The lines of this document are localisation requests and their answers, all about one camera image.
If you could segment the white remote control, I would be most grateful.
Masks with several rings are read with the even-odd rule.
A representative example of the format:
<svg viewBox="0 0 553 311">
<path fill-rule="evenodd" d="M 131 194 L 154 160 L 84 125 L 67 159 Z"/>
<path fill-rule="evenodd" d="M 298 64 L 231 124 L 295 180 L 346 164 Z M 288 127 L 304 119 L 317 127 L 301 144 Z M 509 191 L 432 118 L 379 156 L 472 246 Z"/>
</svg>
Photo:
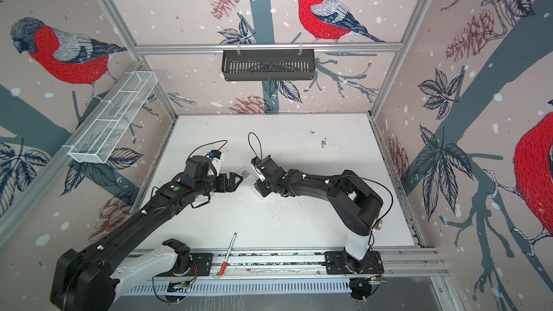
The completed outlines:
<svg viewBox="0 0 553 311">
<path fill-rule="evenodd" d="M 259 179 L 259 175 L 255 172 L 252 172 L 247 167 L 240 168 L 236 174 L 243 177 L 243 182 L 251 189 L 251 191 L 260 199 L 264 200 L 264 197 L 260 194 L 258 189 L 256 188 L 256 182 Z"/>
</svg>

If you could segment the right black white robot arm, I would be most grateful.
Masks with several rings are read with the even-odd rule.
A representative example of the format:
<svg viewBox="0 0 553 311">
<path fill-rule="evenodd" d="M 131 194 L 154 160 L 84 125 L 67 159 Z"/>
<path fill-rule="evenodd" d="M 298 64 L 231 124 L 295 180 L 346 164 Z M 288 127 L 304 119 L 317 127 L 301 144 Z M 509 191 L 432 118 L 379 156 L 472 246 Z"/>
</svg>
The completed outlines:
<svg viewBox="0 0 553 311">
<path fill-rule="evenodd" d="M 282 197 L 312 197 L 329 202 L 349 230 L 342 251 L 341 271 L 368 272 L 370 235 L 378 222 L 383 200 L 357 174 L 350 170 L 332 176 L 306 174 L 297 169 L 285 171 L 270 156 L 253 158 L 251 165 L 259 175 L 255 188 L 262 197 L 275 193 Z"/>
</svg>

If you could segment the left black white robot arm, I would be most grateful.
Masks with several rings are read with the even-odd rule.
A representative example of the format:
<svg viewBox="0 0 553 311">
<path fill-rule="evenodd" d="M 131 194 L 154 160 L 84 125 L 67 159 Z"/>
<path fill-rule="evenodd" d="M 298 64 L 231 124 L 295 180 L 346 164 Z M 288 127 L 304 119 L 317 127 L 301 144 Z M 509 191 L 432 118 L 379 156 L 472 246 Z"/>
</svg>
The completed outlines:
<svg viewBox="0 0 553 311">
<path fill-rule="evenodd" d="M 221 174 L 221 158 L 188 158 L 184 171 L 160 187 L 119 227 L 82 251 L 64 253 L 56 264 L 51 303 L 60 310 L 108 310 L 126 292 L 159 274 L 197 276 L 199 266 L 189 246 L 175 238 L 132 261 L 127 257 L 197 197 L 237 190 L 243 177 L 234 172 Z"/>
</svg>

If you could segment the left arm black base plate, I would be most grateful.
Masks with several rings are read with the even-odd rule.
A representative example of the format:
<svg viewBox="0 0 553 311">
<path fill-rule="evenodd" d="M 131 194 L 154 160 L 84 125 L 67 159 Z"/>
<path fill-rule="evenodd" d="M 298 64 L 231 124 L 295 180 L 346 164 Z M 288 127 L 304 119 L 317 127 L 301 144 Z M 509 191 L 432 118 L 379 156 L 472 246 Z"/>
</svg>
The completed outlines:
<svg viewBox="0 0 553 311">
<path fill-rule="evenodd" d="M 156 277 L 177 278 L 185 276 L 186 278 L 192 278 L 194 276 L 209 276 L 213 263 L 213 253 L 191 253 L 190 256 L 189 268 L 183 274 L 177 273 L 176 269 L 172 269 L 171 271 L 158 274 Z"/>
</svg>

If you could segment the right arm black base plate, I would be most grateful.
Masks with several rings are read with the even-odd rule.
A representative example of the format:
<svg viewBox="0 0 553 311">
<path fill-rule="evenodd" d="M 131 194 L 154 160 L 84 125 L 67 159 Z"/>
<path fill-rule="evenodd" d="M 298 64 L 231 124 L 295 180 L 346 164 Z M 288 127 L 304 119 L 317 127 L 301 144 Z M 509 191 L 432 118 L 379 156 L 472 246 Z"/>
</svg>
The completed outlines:
<svg viewBox="0 0 553 311">
<path fill-rule="evenodd" d="M 369 250 L 361 260 L 355 259 L 345 250 L 327 251 L 324 256 L 323 265 L 328 275 L 381 275 L 384 273 L 382 259 L 378 251 Z"/>
</svg>

